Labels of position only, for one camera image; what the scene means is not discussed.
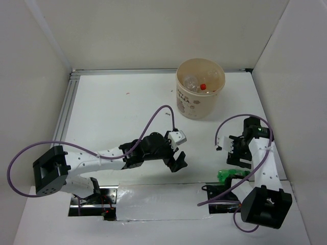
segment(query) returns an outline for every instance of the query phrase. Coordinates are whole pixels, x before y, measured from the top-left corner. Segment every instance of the cup rim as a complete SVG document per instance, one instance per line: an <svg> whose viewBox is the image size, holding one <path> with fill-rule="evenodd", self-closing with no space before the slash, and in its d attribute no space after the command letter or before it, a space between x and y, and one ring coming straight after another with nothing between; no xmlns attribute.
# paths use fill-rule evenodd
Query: cup rim
<svg viewBox="0 0 327 245"><path fill-rule="evenodd" d="M192 91L187 90L187 89L182 85L182 83L180 82L180 80L178 79L177 73L178 73L179 68L181 67L181 65L184 64L185 62L190 61L190 60L205 60L205 61L209 61L209 62L212 62L212 63L214 63L215 65L217 65L218 69L220 69L220 70L222 71L222 73L223 73L223 78L224 78L224 81L223 81L223 84L221 85L221 87L218 88L215 92L213 92L213 93L208 93L208 94L196 93L196 92L192 92ZM189 94L196 95L196 96L200 96L200 97L213 96L213 95L219 93L220 90L222 90L223 87L225 86L225 82L226 82L225 72L224 72L223 68L221 68L221 66L218 65L216 62L214 62L214 61L212 61L212 60L208 60L208 59L203 59L203 58L193 58L193 59L185 60L185 61L184 61L183 63L181 63L181 64L179 65L179 67L177 68L175 76L176 76L176 80L177 80L177 82L179 83L180 87L181 87L185 92L187 92L187 93L189 93Z"/></svg>

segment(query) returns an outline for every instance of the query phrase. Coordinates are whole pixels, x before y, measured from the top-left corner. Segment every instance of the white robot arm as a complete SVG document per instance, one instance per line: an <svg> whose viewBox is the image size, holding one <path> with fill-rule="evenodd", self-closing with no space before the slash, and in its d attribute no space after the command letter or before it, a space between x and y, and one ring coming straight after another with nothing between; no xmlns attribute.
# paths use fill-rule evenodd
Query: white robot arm
<svg viewBox="0 0 327 245"><path fill-rule="evenodd" d="M103 158L121 156L136 142L137 140L134 140L110 150L97 152L96 156L83 151L66 152L61 145L52 147L33 163L36 195L41 197L64 191L91 202L100 195L98 182L95 178L85 178L79 176L80 174L140 167L144 161L156 159L162 159L173 173L187 166L184 152L181 152L176 160L174 158L178 146L186 142L184 133L177 129L167 131L165 136L151 133L124 158Z"/></svg>
<svg viewBox="0 0 327 245"><path fill-rule="evenodd" d="M272 141L267 148L269 137L269 129L261 127L259 119L249 117L244 120L242 135L224 137L217 150L228 151L227 164L251 168L251 164L241 159L252 160L253 169L261 164L268 151L266 160L254 173L254 187L245 181L232 192L242 204L242 221L279 229L292 205L292 196L284 192L279 180L273 153L275 143ZM225 186L228 189L242 179L236 175L229 176Z"/></svg>

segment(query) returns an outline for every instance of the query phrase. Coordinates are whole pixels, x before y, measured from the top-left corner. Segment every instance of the red cap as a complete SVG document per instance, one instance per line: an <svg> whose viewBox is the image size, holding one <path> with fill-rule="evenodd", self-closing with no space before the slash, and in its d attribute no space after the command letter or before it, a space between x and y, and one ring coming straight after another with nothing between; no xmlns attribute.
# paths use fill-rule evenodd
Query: red cap
<svg viewBox="0 0 327 245"><path fill-rule="evenodd" d="M206 89L206 84L202 83L202 84L200 85L200 88L201 88L201 90L205 90L205 89Z"/></svg>

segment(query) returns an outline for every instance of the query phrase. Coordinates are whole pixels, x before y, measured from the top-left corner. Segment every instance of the cable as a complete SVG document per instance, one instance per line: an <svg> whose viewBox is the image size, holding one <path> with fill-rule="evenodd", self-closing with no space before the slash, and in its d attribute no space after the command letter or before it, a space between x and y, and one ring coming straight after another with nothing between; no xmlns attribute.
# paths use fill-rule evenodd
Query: cable
<svg viewBox="0 0 327 245"><path fill-rule="evenodd" d="M226 119L225 121L223 121L222 124L219 125L219 127L218 127L218 129L217 129L217 131L216 131L216 136L215 136L215 145L217 145L217 136L218 136L218 132L219 132L219 130L221 129L221 127L222 127L226 122L228 122L229 120L232 120L232 119L234 119L234 118L236 118L236 117L240 117L240 116L253 116L253 117L256 117L256 118L260 119L261 121L263 121L263 122L268 126L268 128L269 128L269 132L270 132L270 135L269 135L269 142L268 142L268 147L270 147L270 146L271 146L271 143L272 143L272 134L273 134L270 124L269 124L266 120L264 120L263 118L261 118L261 117L259 117L259 116L256 116L256 115L252 115L252 114L240 114L240 115L235 115L235 116L232 116L232 117ZM269 151L266 151L266 154L265 154L264 158L262 159L262 161L258 164L258 166L257 166L256 168L254 168L254 170L253 170L251 173L249 173L246 177L244 177L244 179L242 179L242 180L241 180L240 182L238 182L237 184L233 185L233 186L232 186L231 188L229 188L228 190L226 190L226 191L224 191L223 193L219 194L218 196L216 196L216 197L214 197L214 198L211 198L211 199L209 199L209 200L207 200L207 201L204 201L204 202L198 203L198 207L203 206L203 205L208 204L208 203L212 203L212 202L214 202L214 201L216 201L216 200L222 198L224 195L226 195L227 193L230 193L232 190L234 190L235 188L239 187L239 186L242 185L245 181L247 181L248 179L250 179L251 176L253 176L254 173L255 173L256 171L258 171L258 169L259 169L259 168L260 168L260 167L265 163L266 159L268 158L268 154L269 154Z"/></svg>
<svg viewBox="0 0 327 245"><path fill-rule="evenodd" d="M159 111L161 111L163 108L168 108L170 111L171 111L171 114L172 114L172 124L173 124L173 130L175 129L175 117L174 117L174 111L173 109L168 106L168 105L163 105L163 106L160 106L156 111L155 113L153 114L153 116L150 118L149 122L147 123L147 125L145 126L143 132L141 133L141 136L139 137L139 139L137 140L137 142L135 143L135 145L128 151L126 152L125 154L121 155L121 156L118 156L118 157L104 157L104 156L100 156L100 158L102 159L107 159L107 160L116 160L116 159L120 159L120 158L123 158L123 157L126 157L127 155L129 155L132 151L135 150L135 148L138 146L138 144L141 142L143 136L145 135L148 127L150 126L150 124L152 123L152 121L154 120L154 118L156 117L156 115L159 113ZM9 186L11 187L11 189L13 191L15 191L17 194L19 195L22 195L23 197L27 197L27 198L39 198L40 196L38 195L30 195L30 194L26 194L26 193L23 193L21 191L19 191L12 183L11 181L11 177L10 177L10 171L11 171L11 167L12 165L14 164L14 162L17 160L17 158L22 154L24 153L25 151L29 150L30 148L33 148L37 145L41 145L41 144L64 144L64 145L69 145L69 146L72 146L74 148L77 148L79 150L82 150L84 152L87 152L89 153L90 155L92 156L97 156L98 154L97 153L94 153L86 148L83 148L79 145L76 145L76 144L72 144L72 143L68 143L68 142L64 142L64 141L59 141L59 140L46 140L46 141L40 141L40 142L37 142L37 143L34 143L34 144L31 144L27 147L25 147L24 149L22 149L20 152L18 152L16 154L16 156L14 156L14 158L10 161L9 163L9 166L7 168L7 181L8 181L8 184Z"/></svg>
<svg viewBox="0 0 327 245"><path fill-rule="evenodd" d="M240 201L233 201L233 200L216 200L215 203L236 203L236 204L241 204Z"/></svg>
<svg viewBox="0 0 327 245"><path fill-rule="evenodd" d="M100 198L101 198L101 207L102 207L102 212L104 212L103 198L102 198L102 197L100 197Z"/></svg>
<svg viewBox="0 0 327 245"><path fill-rule="evenodd" d="M78 210L78 216L81 216L81 198L78 195L75 195L77 197L77 210Z"/></svg>
<svg viewBox="0 0 327 245"><path fill-rule="evenodd" d="M233 221L234 221L234 224L236 225L236 227L237 227L239 230L241 230L241 231L243 231L243 232L245 232L245 233L252 233L252 232L256 231L256 230L259 228L259 225L257 225L254 229L247 231L247 230L242 229L242 228L241 228L241 227L236 223L236 214L237 214L237 212L238 212L240 209L241 209L241 207L237 208L237 209L235 210L234 214L233 214Z"/></svg>

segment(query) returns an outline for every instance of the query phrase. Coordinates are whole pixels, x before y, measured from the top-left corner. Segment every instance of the paper cup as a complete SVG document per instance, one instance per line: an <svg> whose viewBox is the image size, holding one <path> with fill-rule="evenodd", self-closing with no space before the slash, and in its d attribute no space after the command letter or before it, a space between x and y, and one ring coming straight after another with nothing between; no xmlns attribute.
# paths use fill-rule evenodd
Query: paper cup
<svg viewBox="0 0 327 245"><path fill-rule="evenodd" d="M203 94L187 90L183 78L193 75L199 84L205 83L212 93ZM219 92L225 85L224 70L215 62L206 59L191 59L182 63L176 72L177 107L180 113L191 119L209 115L215 107Z"/></svg>

